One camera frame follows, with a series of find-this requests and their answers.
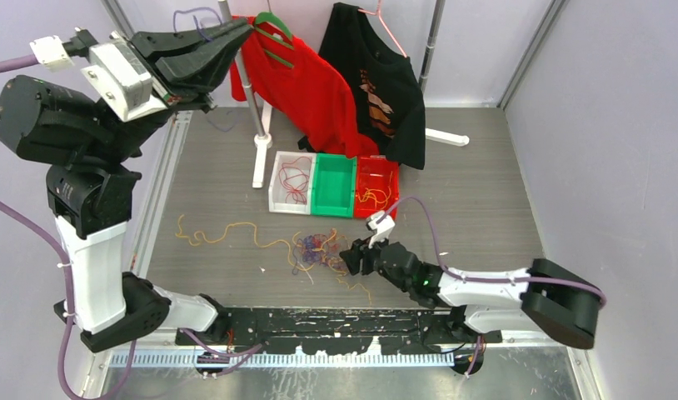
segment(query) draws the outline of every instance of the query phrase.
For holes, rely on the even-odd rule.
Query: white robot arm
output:
[[[371,215],[366,225],[372,235],[342,252],[351,274],[377,271],[423,307],[451,308],[453,330],[471,341],[493,331],[518,330],[542,331],[574,348],[594,346],[599,309],[606,301],[594,285],[544,258],[530,268],[505,272],[465,272],[421,262],[399,242],[389,242],[395,227],[390,211]]]
[[[169,292],[122,265],[132,190],[141,178],[121,163],[176,111],[208,112],[208,94],[227,74],[252,32],[243,18],[205,35],[189,32],[113,33],[99,43],[77,28],[69,42],[31,43],[39,63],[57,71],[86,58],[84,77],[97,102],[34,77],[10,79],[0,96],[0,140],[20,158],[50,164],[47,198],[72,270],[74,321],[82,340],[100,352],[158,328],[185,328],[205,343],[228,332],[228,313],[205,295]],[[64,301],[55,312],[65,318]]]

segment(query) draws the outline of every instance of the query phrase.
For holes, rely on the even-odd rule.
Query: textured floor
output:
[[[148,277],[156,285],[180,293],[207,293],[227,306],[411,308],[407,296],[376,274],[344,277],[315,267],[309,274],[291,273],[284,244],[259,249],[252,227],[236,227],[216,244],[190,246],[176,237],[177,220],[184,233],[204,230],[219,238],[228,223],[258,225],[260,244],[278,238],[329,233],[336,228],[350,240],[367,236],[363,221],[297,216],[268,212],[267,184],[251,188],[255,157],[253,128],[246,109],[220,109],[209,118],[192,120],[172,192],[157,236]],[[402,195],[417,195],[436,223],[445,262],[466,270],[499,271],[530,265],[541,255],[541,243],[501,110],[429,109],[427,126],[471,138],[466,147],[427,143],[424,171],[400,170]],[[273,147],[266,174],[270,176],[275,151],[297,151],[302,136],[278,111],[273,114]],[[400,241],[423,260],[434,263],[430,230],[419,205],[399,208],[391,240]],[[361,283],[370,293],[356,286]]]

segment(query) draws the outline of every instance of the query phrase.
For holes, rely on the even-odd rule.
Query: red t-shirt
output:
[[[289,40],[269,23],[258,27],[271,35],[280,35],[294,48],[253,32],[241,47],[253,91],[285,113],[318,152],[349,158],[377,155],[378,146],[358,132],[354,97],[341,74],[301,39]],[[264,49],[293,67],[268,56]],[[236,63],[232,65],[231,77],[233,98],[245,101]]]

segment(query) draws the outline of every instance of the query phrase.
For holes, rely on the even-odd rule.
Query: ventilation grille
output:
[[[228,367],[229,364],[197,364],[197,356],[203,350],[139,350],[133,356],[135,368],[204,368]],[[231,359],[231,365],[241,357]],[[116,351],[111,359],[111,368],[123,368],[128,361],[127,350]],[[454,365],[454,354],[346,354],[327,356],[323,354],[256,354],[242,368],[356,368],[356,367],[445,367]]]

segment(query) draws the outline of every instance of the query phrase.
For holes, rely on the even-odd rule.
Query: yellow string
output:
[[[298,270],[300,270],[300,271],[302,271],[302,272],[304,272],[304,273],[310,271],[311,269],[313,269],[313,268],[315,267],[315,263],[313,263],[313,264],[312,264],[310,267],[308,267],[308,268],[304,268],[304,267],[302,267],[301,265],[298,265],[298,263],[292,262],[292,261],[290,260],[290,256],[292,255],[292,245],[291,245],[287,240],[285,240],[285,239],[277,239],[276,241],[270,242],[270,243],[268,243],[268,244],[260,244],[260,243],[258,242],[258,226],[257,226],[255,223],[253,223],[253,222],[234,222],[234,223],[229,223],[229,224],[226,226],[226,228],[224,229],[224,234],[223,234],[220,238],[214,239],[214,240],[209,240],[209,239],[207,238],[207,234],[206,234],[203,230],[195,231],[195,232],[193,233],[193,235],[191,235],[191,236],[184,234],[184,231],[182,230],[182,219],[184,218],[184,216],[185,216],[185,214],[182,214],[182,215],[180,215],[180,217],[177,219],[177,228],[179,229],[179,231],[178,231],[177,233],[175,233],[175,237],[180,238],[180,239],[186,239],[187,242],[189,243],[189,245],[192,246],[192,247],[198,247],[198,246],[201,246],[203,243],[207,243],[207,244],[219,243],[219,242],[221,242],[222,240],[224,240],[224,239],[226,238],[226,236],[227,236],[227,234],[228,234],[229,228],[234,228],[234,227],[240,227],[240,226],[247,225],[247,226],[253,227],[253,242],[256,244],[257,247],[259,247],[259,248],[269,248],[270,246],[276,245],[276,244],[278,244],[278,243],[283,243],[283,244],[285,244],[285,245],[287,246],[287,263],[290,264],[291,267],[297,268]],[[297,240],[297,235],[299,235],[300,232],[297,232],[297,233],[295,233],[295,235],[292,236],[292,241],[295,243],[296,246],[301,246],[301,243],[302,243],[302,241]],[[325,240],[325,241],[322,243],[322,246],[319,247],[319,248],[312,249],[313,251],[321,251],[321,252],[325,252],[325,254],[322,256],[322,262],[323,262],[323,263],[324,263],[324,262],[327,262],[327,255],[326,255],[326,250],[324,250],[324,246],[326,246],[327,243],[328,243],[329,241],[331,241],[336,235],[337,235],[337,230],[333,228],[333,229],[332,229],[332,235],[331,235],[327,240]],[[346,240],[347,245],[348,245],[349,240],[346,238],[346,236],[341,235],[339,238],[344,238],[344,239]],[[333,272],[338,273],[338,274],[340,274],[342,277],[344,277],[344,276],[346,276],[346,271],[341,271],[341,270],[335,269],[335,268],[332,266],[333,263],[339,263],[340,261],[341,261],[341,259],[339,259],[339,260],[337,261],[337,258],[336,258],[336,257],[332,257],[332,258],[329,259],[329,261],[327,262],[327,265],[329,266],[329,268],[330,268]],[[373,301],[371,300],[371,292],[370,292],[368,289],[366,289],[366,287],[363,286],[361,283],[356,283],[356,284],[354,284],[354,286],[350,286],[348,282],[342,281],[339,277],[335,277],[335,278],[337,279],[337,282],[339,282],[340,284],[345,284],[345,285],[346,285],[346,288],[347,288],[348,290],[350,290],[350,291],[353,290],[353,289],[355,289],[357,286],[360,287],[361,289],[363,289],[363,291],[366,292],[366,293],[368,294],[368,303],[369,303],[369,304],[373,304]]]
[[[366,289],[365,286],[361,285],[360,283],[355,283],[354,286],[349,287],[349,283],[348,283],[348,282],[342,281],[340,277],[336,277],[336,278],[337,278],[337,282],[345,284],[346,287],[347,287],[349,290],[354,290],[354,288],[356,288],[357,286],[361,287],[361,289],[363,289],[364,292],[368,293],[368,303],[369,303],[369,304],[373,304],[373,301],[371,300],[371,292],[369,292],[368,289]]]
[[[373,200],[373,207],[378,208],[378,205],[381,204],[381,208],[385,208],[388,206],[388,200],[391,199],[392,196],[392,189],[391,189],[391,180],[393,179],[393,171],[391,171],[391,175],[388,177],[388,194],[386,192],[382,191],[381,189],[366,189],[366,191],[363,193],[362,197],[359,197],[359,203],[365,203],[369,200]],[[378,197],[376,197],[375,193],[381,193],[383,195],[383,201],[379,202]]]
[[[270,242],[268,244],[260,244],[258,242],[258,226],[253,223],[253,222],[234,222],[234,223],[229,223],[227,227],[224,229],[224,234],[218,239],[214,240],[209,240],[207,238],[207,234],[204,233],[204,231],[199,230],[193,233],[193,235],[190,237],[189,235],[185,235],[182,230],[182,219],[184,218],[185,214],[180,215],[180,217],[177,219],[177,228],[179,228],[179,232],[175,233],[175,236],[180,239],[186,239],[189,242],[190,246],[197,247],[201,246],[203,243],[207,244],[214,244],[214,243],[219,243],[220,241],[224,240],[227,237],[228,230],[229,228],[234,228],[234,227],[240,227],[243,225],[248,225],[253,227],[253,242],[258,246],[259,248],[269,248],[270,246],[274,246],[278,243],[283,243],[287,246],[287,263],[290,264],[291,267],[295,267],[295,263],[290,261],[290,256],[292,255],[292,246],[290,243],[285,240],[285,239],[277,239],[276,241]]]

